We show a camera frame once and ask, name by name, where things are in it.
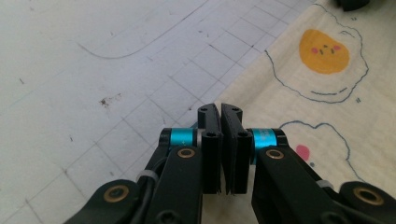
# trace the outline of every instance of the fried egg print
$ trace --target fried egg print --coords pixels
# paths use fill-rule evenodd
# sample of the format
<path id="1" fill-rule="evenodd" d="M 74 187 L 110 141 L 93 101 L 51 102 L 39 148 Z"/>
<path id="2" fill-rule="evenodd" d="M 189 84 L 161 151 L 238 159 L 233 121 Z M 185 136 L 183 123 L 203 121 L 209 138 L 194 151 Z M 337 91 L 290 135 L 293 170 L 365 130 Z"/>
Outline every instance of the fried egg print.
<path id="1" fill-rule="evenodd" d="M 294 50 L 283 52 L 290 54 L 288 60 L 277 52 L 267 54 L 276 79 L 285 87 L 312 101 L 341 103 L 369 70 L 362 57 L 361 35 L 356 29 L 339 23 L 322 6 L 312 7 L 321 8 L 314 8 L 321 13 L 320 22 L 309 28 L 306 25 L 294 28 L 295 37 L 288 38 Z"/>
<path id="2" fill-rule="evenodd" d="M 294 120 L 282 124 L 280 128 L 288 137 L 290 147 L 336 189 L 347 181 L 362 181 L 350 162 L 352 149 L 331 124 L 311 125 Z"/>

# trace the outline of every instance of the white surface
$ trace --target white surface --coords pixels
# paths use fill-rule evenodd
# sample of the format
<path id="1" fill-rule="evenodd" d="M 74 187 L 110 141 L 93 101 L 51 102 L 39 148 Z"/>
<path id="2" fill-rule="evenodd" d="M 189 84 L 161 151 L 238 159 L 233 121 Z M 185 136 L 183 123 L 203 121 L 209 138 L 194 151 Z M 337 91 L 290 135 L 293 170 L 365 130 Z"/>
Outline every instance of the white surface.
<path id="1" fill-rule="evenodd" d="M 134 179 L 307 7 L 279 2 L 1 1 L 0 223 L 62 223 Z"/>

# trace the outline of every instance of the cloth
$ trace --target cloth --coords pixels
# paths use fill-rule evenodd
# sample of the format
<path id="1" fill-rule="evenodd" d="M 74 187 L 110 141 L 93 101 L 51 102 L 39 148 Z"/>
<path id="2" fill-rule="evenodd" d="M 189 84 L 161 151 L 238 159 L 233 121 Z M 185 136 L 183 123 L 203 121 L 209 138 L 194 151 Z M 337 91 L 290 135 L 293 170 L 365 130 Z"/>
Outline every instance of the cloth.
<path id="1" fill-rule="evenodd" d="M 245 128 L 281 128 L 336 191 L 358 180 L 396 197 L 396 2 L 335 2 L 312 5 L 216 104 L 240 107 Z M 247 195 L 204 197 L 203 223 L 257 222 L 254 168 Z"/>

